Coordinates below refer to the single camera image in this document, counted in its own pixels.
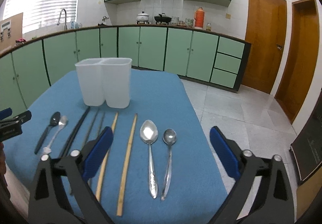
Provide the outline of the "small clear-handled spoon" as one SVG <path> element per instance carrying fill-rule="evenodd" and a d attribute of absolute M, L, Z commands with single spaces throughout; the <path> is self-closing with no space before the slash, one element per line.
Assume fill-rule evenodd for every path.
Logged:
<path fill-rule="evenodd" d="M 57 135 L 66 127 L 67 124 L 68 124 L 68 118 L 67 118 L 66 115 L 63 115 L 60 118 L 59 122 L 58 122 L 58 129 L 57 129 L 57 131 L 53 135 L 53 137 L 50 140 L 49 144 L 43 148 L 43 152 L 42 152 L 43 155 L 50 154 L 51 153 L 51 147 L 52 147 L 52 145 L 53 145 L 53 143 L 54 143 Z"/>

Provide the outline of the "black wok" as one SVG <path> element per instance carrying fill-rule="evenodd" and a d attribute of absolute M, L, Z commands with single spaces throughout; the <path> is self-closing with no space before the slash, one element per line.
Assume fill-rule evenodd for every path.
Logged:
<path fill-rule="evenodd" d="M 157 25 L 168 25 L 171 22 L 171 17 L 168 17 L 165 14 L 158 14 L 157 16 L 154 16 L 154 20 Z"/>

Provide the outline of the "dark board at right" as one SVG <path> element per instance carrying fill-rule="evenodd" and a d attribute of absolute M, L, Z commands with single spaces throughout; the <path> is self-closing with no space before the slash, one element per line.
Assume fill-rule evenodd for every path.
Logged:
<path fill-rule="evenodd" d="M 321 167 L 321 102 L 291 144 L 297 169 L 297 183 L 302 185 Z"/>

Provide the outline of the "white cooking pot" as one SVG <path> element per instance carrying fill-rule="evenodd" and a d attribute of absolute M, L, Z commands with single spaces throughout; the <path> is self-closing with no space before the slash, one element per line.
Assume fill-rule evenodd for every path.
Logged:
<path fill-rule="evenodd" d="M 136 16 L 136 23 L 137 24 L 149 24 L 150 21 L 150 16 L 149 14 L 145 13 L 144 11 L 140 12 Z"/>

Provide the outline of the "large steel spoon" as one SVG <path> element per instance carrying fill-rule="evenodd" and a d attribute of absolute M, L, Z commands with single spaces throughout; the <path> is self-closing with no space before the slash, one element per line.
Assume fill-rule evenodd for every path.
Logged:
<path fill-rule="evenodd" d="M 148 182 L 149 192 L 153 199 L 158 196 L 158 183 L 153 162 L 152 145 L 158 138 L 158 129 L 153 121 L 145 120 L 140 128 L 140 138 L 149 147 Z"/>

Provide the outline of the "cardboard box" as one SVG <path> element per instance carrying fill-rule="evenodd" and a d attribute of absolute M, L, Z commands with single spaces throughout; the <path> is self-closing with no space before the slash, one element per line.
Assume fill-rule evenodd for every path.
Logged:
<path fill-rule="evenodd" d="M 16 40 L 22 38 L 22 20 L 23 13 L 20 13 L 1 21 L 1 52 L 14 47 Z"/>

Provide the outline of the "bamboo chopstick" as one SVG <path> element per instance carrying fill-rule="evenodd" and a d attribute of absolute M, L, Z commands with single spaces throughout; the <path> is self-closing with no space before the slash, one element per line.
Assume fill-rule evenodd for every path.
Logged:
<path fill-rule="evenodd" d="M 115 131 L 117 119 L 118 119 L 118 112 L 116 112 L 112 126 L 111 126 L 112 132 Z M 99 178 L 98 178 L 97 189 L 96 189 L 96 199 L 98 202 L 100 202 L 100 200 L 101 200 L 101 191 L 102 191 L 102 187 L 103 187 L 103 181 L 104 181 L 105 169 L 106 169 L 106 165 L 107 165 L 108 156 L 109 156 L 109 151 L 107 151 L 107 153 L 104 156 L 103 162 L 101 164 L 100 172 L 99 172 Z"/>
<path fill-rule="evenodd" d="M 134 116 L 132 127 L 130 130 L 130 136 L 128 138 L 126 154 L 124 158 L 122 176 L 121 176 L 121 183 L 120 183 L 120 190 L 118 194 L 118 201 L 117 201 L 117 209 L 116 209 L 116 216 L 121 217 L 123 215 L 123 205 L 124 205 L 124 197 L 125 197 L 125 190 L 126 190 L 126 181 L 127 181 L 127 173 L 130 161 L 130 155 L 132 150 L 133 138 L 135 133 L 135 127 L 137 123 L 137 113 Z"/>

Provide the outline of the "black plastic spoon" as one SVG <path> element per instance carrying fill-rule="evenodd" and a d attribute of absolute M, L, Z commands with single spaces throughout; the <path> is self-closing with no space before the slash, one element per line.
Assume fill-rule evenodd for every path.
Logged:
<path fill-rule="evenodd" d="M 34 149 L 34 154 L 37 154 L 41 148 L 41 146 L 43 145 L 43 142 L 45 141 L 49 131 L 58 125 L 58 122 L 60 120 L 60 117 L 61 117 L 61 113 L 60 112 L 55 112 L 51 118 L 50 118 L 50 122 L 49 122 L 49 125 L 45 128 L 44 132 L 41 134 L 41 137 L 40 139 L 38 140 L 37 142 L 37 145 Z"/>

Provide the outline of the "glass jar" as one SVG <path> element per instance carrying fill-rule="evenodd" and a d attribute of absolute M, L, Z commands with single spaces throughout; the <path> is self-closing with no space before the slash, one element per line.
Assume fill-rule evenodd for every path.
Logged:
<path fill-rule="evenodd" d="M 211 31 L 211 28 L 212 28 L 212 27 L 211 27 L 211 23 L 207 23 L 207 25 L 206 25 L 206 30 L 207 30 L 207 31 Z"/>

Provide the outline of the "small steel spoon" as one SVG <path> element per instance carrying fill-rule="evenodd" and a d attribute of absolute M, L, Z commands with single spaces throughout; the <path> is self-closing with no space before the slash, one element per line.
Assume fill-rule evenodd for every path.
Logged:
<path fill-rule="evenodd" d="M 166 129 L 163 134 L 163 141 L 168 147 L 168 162 L 166 165 L 166 171 L 164 176 L 161 201 L 165 201 L 167 194 L 169 192 L 171 176 L 172 176 L 172 145 L 176 142 L 176 140 L 177 140 L 176 132 L 173 129 Z"/>

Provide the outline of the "brown wooden door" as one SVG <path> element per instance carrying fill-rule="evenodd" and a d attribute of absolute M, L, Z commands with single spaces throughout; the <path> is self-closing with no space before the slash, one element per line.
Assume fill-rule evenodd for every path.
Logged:
<path fill-rule="evenodd" d="M 251 49 L 242 84 L 269 94 L 281 63 L 287 30 L 286 0 L 249 0 L 245 40 Z"/>

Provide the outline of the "black chopstick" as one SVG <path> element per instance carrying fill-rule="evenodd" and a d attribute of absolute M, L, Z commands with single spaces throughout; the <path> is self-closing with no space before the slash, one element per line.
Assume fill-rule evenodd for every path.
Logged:
<path fill-rule="evenodd" d="M 84 111 L 84 113 L 82 114 L 81 118 L 79 119 L 79 121 L 77 122 L 77 124 L 75 125 L 75 127 L 73 128 L 73 131 L 71 132 L 71 134 L 69 135 L 69 137 L 67 138 L 60 154 L 59 154 L 59 158 L 62 158 L 64 156 L 67 156 L 69 149 L 71 148 L 71 145 L 73 144 L 73 141 L 82 125 L 82 123 L 84 122 L 86 116 L 88 115 L 89 111 L 90 111 L 90 107 L 88 106 L 87 109 Z"/>

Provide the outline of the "white plastic utensil holder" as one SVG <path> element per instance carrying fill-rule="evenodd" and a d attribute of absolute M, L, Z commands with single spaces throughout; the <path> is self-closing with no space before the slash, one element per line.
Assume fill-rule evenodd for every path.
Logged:
<path fill-rule="evenodd" d="M 77 62 L 75 68 L 85 105 L 129 106 L 132 59 L 88 58 Z"/>

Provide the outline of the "blue table cloth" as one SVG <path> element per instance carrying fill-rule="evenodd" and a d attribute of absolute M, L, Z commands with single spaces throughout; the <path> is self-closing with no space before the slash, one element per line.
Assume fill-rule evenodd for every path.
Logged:
<path fill-rule="evenodd" d="M 35 146 L 54 112 L 68 118 L 68 125 L 57 135 L 51 156 L 57 158 L 73 128 L 87 109 L 77 74 L 71 71 L 54 83 L 30 106 L 31 120 L 23 124 L 22 134 L 5 141 L 4 152 L 8 170 L 19 183 L 31 187 L 39 162 Z M 118 119 L 115 137 L 105 169 L 101 206 L 115 223 L 208 223 L 226 199 L 218 166 L 208 141 L 178 76 L 160 71 L 133 70 L 130 80 L 130 104 L 125 109 L 111 109 L 106 105 L 91 108 L 73 141 L 73 149 L 80 149 L 84 136 L 97 111 L 90 138 L 97 135 L 97 127 L 105 112 L 103 126 Z M 137 123 L 130 155 L 123 215 L 116 216 L 118 194 L 133 119 Z M 177 134 L 172 148 L 172 179 L 165 201 L 153 199 L 148 186 L 149 147 L 140 138 L 145 120 L 157 126 L 163 135 L 168 128 Z M 168 148 L 161 138 L 152 145 L 154 168 L 158 185 L 162 185 L 168 160 Z"/>

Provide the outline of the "thin metal chopstick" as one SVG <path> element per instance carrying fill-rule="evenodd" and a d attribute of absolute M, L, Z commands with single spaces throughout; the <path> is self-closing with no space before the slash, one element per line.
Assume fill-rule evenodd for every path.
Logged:
<path fill-rule="evenodd" d="M 90 136 L 90 133 L 91 133 L 92 128 L 93 128 L 93 126 L 94 126 L 94 123 L 95 123 L 95 121 L 96 121 L 96 118 L 97 118 L 98 113 L 99 113 L 99 109 L 97 109 L 97 111 L 96 111 L 96 113 L 95 113 L 95 115 L 94 115 L 94 117 L 93 117 L 93 119 L 92 119 L 92 121 L 91 121 L 91 123 L 90 123 L 90 126 L 89 126 L 89 128 L 88 128 L 88 130 L 87 130 L 87 132 L 86 132 L 86 135 L 84 136 L 84 140 L 83 140 L 83 142 L 82 142 L 82 147 L 84 147 L 84 145 L 85 145 L 85 144 L 87 143 L 87 141 L 88 141 L 88 138 L 89 138 L 89 136 Z"/>
<path fill-rule="evenodd" d="M 101 116 L 101 119 L 99 122 L 99 126 L 98 126 L 97 136 L 99 136 L 101 133 L 101 128 L 103 126 L 104 118 L 105 118 L 105 112 L 102 113 L 102 116 Z"/>

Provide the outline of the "green lower kitchen cabinets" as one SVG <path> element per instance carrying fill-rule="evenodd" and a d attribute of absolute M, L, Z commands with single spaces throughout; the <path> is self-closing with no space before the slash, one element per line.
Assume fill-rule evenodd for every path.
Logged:
<path fill-rule="evenodd" d="M 19 114 L 88 58 L 126 57 L 136 69 L 165 71 L 237 92 L 251 44 L 214 32 L 165 25 L 97 26 L 42 36 L 1 52 L 1 109 Z"/>

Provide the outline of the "orange thermos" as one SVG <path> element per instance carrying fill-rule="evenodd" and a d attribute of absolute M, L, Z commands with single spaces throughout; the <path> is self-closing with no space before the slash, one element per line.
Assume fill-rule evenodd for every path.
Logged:
<path fill-rule="evenodd" d="M 194 27 L 196 29 L 203 29 L 205 12 L 202 7 L 199 7 L 194 13 Z"/>

